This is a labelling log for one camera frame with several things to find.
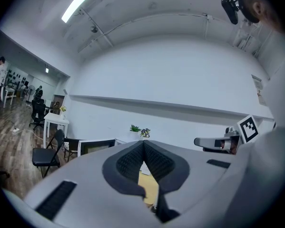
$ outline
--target monitor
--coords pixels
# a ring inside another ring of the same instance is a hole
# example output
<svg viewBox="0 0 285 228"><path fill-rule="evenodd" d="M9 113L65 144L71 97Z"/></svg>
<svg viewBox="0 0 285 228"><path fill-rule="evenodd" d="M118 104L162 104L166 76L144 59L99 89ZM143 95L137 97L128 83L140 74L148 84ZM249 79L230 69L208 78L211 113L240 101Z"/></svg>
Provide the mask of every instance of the monitor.
<svg viewBox="0 0 285 228"><path fill-rule="evenodd" d="M84 154L115 146L116 139L81 140L78 145L78 157Z"/></svg>

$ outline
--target ceiling light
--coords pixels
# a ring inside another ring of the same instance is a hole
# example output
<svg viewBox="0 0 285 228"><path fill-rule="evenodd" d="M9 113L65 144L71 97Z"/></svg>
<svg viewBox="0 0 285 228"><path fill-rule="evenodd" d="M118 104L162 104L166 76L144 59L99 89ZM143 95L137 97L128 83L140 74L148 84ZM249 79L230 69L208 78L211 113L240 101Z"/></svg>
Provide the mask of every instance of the ceiling light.
<svg viewBox="0 0 285 228"><path fill-rule="evenodd" d="M77 8L84 2L85 0L73 0L68 9L65 11L62 16L62 20L66 23L71 15L77 10Z"/></svg>

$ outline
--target white table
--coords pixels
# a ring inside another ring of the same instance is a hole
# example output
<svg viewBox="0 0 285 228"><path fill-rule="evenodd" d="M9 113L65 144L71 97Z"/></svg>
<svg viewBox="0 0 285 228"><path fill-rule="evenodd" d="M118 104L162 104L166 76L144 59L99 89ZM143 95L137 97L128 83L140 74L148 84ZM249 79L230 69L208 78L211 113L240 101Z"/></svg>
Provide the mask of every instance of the white table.
<svg viewBox="0 0 285 228"><path fill-rule="evenodd" d="M13 97L14 97L14 92L15 92L15 90L12 89L12 88L9 88L9 87L5 87L5 91L6 91L6 95L5 95L5 99L4 99L4 108L5 108L5 105L6 105L6 99L7 99L7 98L10 98L10 97L11 97L10 105L12 105L12 100L13 100Z"/></svg>
<svg viewBox="0 0 285 228"><path fill-rule="evenodd" d="M43 148L46 148L46 127L47 127L47 137L49 138L49 127L50 124L58 124L64 126L64 135L65 137L67 136L67 127L69 124L69 120L61 119L60 115L54 114L54 113L48 113L45 117L45 122L44 122L44 131L43 131Z"/></svg>

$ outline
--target security camera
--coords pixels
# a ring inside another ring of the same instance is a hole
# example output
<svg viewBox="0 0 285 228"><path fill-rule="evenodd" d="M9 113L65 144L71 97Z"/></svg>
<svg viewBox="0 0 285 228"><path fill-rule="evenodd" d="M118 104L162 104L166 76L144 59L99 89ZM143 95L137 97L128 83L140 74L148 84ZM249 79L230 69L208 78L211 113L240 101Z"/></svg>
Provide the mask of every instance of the security camera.
<svg viewBox="0 0 285 228"><path fill-rule="evenodd" d="M236 5L237 0L222 0L222 6L226 11L232 24L236 25L238 23L237 12L239 11L238 5Z"/></svg>
<svg viewBox="0 0 285 228"><path fill-rule="evenodd" d="M91 32L93 32L93 33L97 33L97 32L98 32L98 28L97 28L96 26L92 26L92 27L90 28L90 30L91 30Z"/></svg>

